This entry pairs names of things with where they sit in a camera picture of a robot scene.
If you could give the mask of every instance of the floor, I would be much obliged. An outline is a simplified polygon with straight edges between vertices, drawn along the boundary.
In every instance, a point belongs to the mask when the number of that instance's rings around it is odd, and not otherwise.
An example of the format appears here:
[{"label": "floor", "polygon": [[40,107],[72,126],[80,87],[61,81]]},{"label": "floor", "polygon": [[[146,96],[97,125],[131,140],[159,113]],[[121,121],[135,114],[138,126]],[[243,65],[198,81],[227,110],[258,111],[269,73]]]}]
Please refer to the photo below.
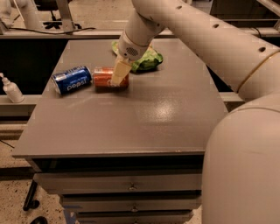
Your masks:
[{"label": "floor", "polygon": [[[198,1],[193,3],[203,11],[209,11],[208,1]],[[132,11],[130,0],[73,0],[70,4],[75,23],[85,27],[95,27],[98,29],[122,29]],[[13,9],[12,17],[15,18],[18,12]],[[49,12],[41,13],[43,20],[48,20]],[[23,27],[21,18],[18,18],[15,27]],[[24,167],[29,164],[22,159],[14,159],[11,156],[12,147],[17,146],[20,132],[24,129],[24,124],[18,125],[18,129],[0,122],[0,168]],[[23,205],[28,193],[31,180],[1,180],[0,177],[0,224],[29,224],[36,217],[44,216],[50,224],[78,224],[74,220],[73,214],[65,214],[59,203],[57,195],[48,195],[44,189],[38,187],[35,200],[40,201],[37,209],[25,212]],[[193,211],[194,216],[187,224],[201,223],[201,207]]]}]

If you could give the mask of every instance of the blue can label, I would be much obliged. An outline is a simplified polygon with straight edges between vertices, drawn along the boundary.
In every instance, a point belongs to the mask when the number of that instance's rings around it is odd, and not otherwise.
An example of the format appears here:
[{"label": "blue can label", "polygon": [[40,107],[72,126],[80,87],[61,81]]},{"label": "blue can label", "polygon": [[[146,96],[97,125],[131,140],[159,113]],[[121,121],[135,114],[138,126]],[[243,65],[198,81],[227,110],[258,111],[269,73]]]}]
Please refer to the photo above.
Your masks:
[{"label": "blue can label", "polygon": [[56,91],[63,95],[80,88],[92,80],[92,75],[86,66],[77,66],[52,76]]}]

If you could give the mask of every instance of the desk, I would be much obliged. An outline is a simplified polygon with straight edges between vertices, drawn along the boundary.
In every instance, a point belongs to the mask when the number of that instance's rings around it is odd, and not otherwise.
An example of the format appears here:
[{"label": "desk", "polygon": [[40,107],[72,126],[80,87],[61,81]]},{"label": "desk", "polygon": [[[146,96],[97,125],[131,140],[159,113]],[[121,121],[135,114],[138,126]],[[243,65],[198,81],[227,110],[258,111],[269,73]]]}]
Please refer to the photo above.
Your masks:
[{"label": "desk", "polygon": [[[111,67],[111,40],[71,40],[53,73]],[[178,39],[154,39],[158,70],[119,92],[60,96],[49,81],[13,157],[78,220],[182,222],[200,205],[204,149],[226,112],[206,66]]]}]

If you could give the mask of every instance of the white bottle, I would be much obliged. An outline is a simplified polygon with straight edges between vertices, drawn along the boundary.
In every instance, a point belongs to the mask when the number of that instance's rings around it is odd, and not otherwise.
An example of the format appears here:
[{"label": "white bottle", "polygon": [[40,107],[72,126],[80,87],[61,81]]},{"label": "white bottle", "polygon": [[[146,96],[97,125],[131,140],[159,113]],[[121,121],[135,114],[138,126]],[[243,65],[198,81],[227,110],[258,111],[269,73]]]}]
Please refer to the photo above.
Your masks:
[{"label": "white bottle", "polygon": [[18,86],[14,82],[10,82],[2,73],[0,73],[3,82],[3,91],[7,94],[12,102],[21,102],[25,97],[19,90]]}]

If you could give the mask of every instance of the green chip bag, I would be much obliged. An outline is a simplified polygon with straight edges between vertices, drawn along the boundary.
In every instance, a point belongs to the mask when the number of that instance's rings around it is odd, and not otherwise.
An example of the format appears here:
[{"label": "green chip bag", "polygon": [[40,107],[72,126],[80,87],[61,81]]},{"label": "green chip bag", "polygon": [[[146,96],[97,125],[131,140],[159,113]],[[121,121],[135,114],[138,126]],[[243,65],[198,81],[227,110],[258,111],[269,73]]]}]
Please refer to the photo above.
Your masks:
[{"label": "green chip bag", "polygon": [[[112,42],[112,50],[115,54],[117,54],[118,49],[116,41]],[[151,46],[149,46],[143,57],[132,63],[131,71],[133,73],[136,73],[155,69],[159,64],[163,62],[163,60],[163,56],[156,50],[154,50]]]}]

